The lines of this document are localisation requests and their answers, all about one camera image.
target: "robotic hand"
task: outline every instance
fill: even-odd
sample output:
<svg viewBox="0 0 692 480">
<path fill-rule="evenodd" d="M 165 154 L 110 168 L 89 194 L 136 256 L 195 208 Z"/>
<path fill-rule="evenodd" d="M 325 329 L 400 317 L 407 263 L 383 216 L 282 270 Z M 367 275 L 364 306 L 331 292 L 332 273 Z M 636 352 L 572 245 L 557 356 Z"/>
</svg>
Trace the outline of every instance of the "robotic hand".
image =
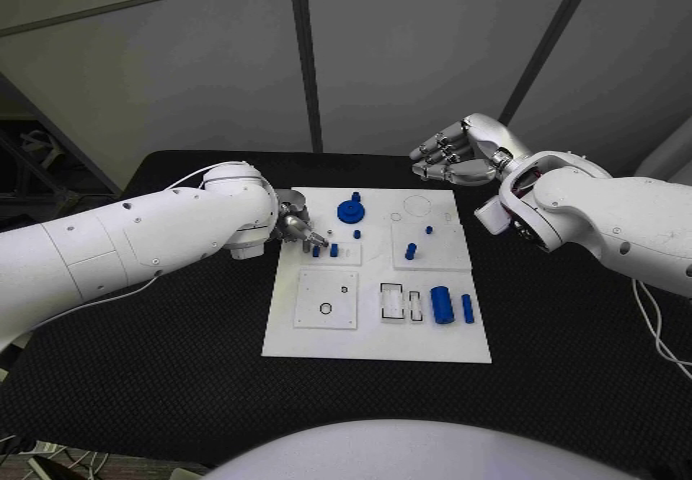
<svg viewBox="0 0 692 480">
<path fill-rule="evenodd" d="M 485 157 L 474 159 L 474 152 Z M 549 252 L 583 245 L 602 264 L 692 297 L 692 188 L 612 178 L 570 152 L 533 153 L 508 128 L 475 113 L 412 152 L 414 173 L 456 185 L 501 181 L 476 210 L 494 235 L 514 228 Z"/>
<path fill-rule="evenodd" d="M 204 189 L 175 185 L 0 233 L 0 351 L 61 312 L 223 248 L 246 259 L 272 238 L 329 245 L 312 231 L 303 195 L 275 191 L 246 162 L 213 168 Z"/>
</svg>

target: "table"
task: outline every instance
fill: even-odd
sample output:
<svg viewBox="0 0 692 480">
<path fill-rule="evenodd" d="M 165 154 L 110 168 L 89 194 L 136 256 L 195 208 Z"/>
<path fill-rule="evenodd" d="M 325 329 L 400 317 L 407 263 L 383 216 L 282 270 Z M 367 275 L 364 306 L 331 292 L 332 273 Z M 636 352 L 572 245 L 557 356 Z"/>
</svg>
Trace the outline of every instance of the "table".
<svg viewBox="0 0 692 480">
<path fill-rule="evenodd" d="M 145 160 L 126 197 L 227 160 L 252 162 L 277 188 L 452 188 L 422 182 L 404 157 L 169 151 Z M 489 235 L 474 210 L 497 189 L 455 189 L 492 365 L 263 358 L 275 242 L 265 256 L 234 261 L 223 251 L 41 328 L 0 388 L 2 429 L 218 463 L 306 428 L 409 418 L 520 434 L 629 470 L 681 462 L 692 383 L 655 352 L 629 279 L 577 245 L 549 255 Z M 692 307 L 655 295 L 685 356 Z"/>
</svg>

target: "blue object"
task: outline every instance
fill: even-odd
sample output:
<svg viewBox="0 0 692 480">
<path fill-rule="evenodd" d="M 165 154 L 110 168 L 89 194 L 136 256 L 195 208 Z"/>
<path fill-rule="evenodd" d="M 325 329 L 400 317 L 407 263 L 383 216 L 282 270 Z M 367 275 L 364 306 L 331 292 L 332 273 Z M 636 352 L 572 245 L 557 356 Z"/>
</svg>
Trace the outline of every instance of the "blue object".
<svg viewBox="0 0 692 480">
<path fill-rule="evenodd" d="M 430 299 L 433 300 L 436 323 L 452 323 L 455 321 L 455 311 L 452 310 L 450 289 L 448 287 L 433 288 L 430 290 Z"/>
<path fill-rule="evenodd" d="M 462 295 L 462 305 L 465 306 L 466 323 L 474 323 L 472 296 L 468 293 Z"/>
<path fill-rule="evenodd" d="M 413 260 L 414 255 L 416 255 L 416 243 L 410 243 L 407 248 L 407 255 L 406 255 L 407 260 Z"/>
<path fill-rule="evenodd" d="M 347 200 L 337 209 L 337 216 L 344 223 L 358 223 L 365 217 L 365 208 L 361 202 Z"/>
</svg>

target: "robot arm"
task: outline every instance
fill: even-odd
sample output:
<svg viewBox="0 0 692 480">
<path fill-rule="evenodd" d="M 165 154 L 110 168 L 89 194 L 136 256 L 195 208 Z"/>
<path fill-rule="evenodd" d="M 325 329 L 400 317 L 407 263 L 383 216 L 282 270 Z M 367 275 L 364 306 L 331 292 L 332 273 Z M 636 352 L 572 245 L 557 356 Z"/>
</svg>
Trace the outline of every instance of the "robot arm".
<svg viewBox="0 0 692 480">
<path fill-rule="evenodd" d="M 474 149 L 485 158 L 474 158 Z M 474 114 L 412 152 L 414 173 L 458 185 L 501 181 L 476 210 L 492 234 L 514 228 L 549 252 L 583 245 L 602 264 L 692 297 L 692 188 L 612 178 L 586 158 L 533 153 L 507 127 Z"/>
<path fill-rule="evenodd" d="M 61 312 L 221 249 L 246 259 L 273 237 L 328 245 L 302 194 L 277 193 L 247 163 L 210 170 L 204 185 L 0 234 L 0 350 Z"/>
</svg>

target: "black mat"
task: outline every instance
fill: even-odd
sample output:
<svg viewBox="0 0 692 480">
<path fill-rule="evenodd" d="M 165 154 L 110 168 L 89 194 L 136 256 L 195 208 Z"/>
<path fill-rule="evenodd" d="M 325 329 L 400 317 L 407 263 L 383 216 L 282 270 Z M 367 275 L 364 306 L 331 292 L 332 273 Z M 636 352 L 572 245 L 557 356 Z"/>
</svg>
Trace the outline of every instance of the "black mat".
<svg viewBox="0 0 692 480">
<path fill-rule="evenodd" d="M 449 188 L 422 182 L 406 158 L 161 152 L 128 195 L 240 159 L 276 187 Z M 688 458 L 692 382 L 655 353 L 629 279 L 579 246 L 549 255 L 514 235 L 491 236 L 474 210 L 497 189 L 455 191 L 492 365 L 263 358 L 272 244 L 243 262 L 221 252 L 142 295 L 42 328 L 0 388 L 2 430 L 86 449 L 221 462 L 296 430 L 394 417 L 504 430 L 625 469 Z M 655 294 L 671 346 L 692 356 L 690 303 Z"/>
</svg>

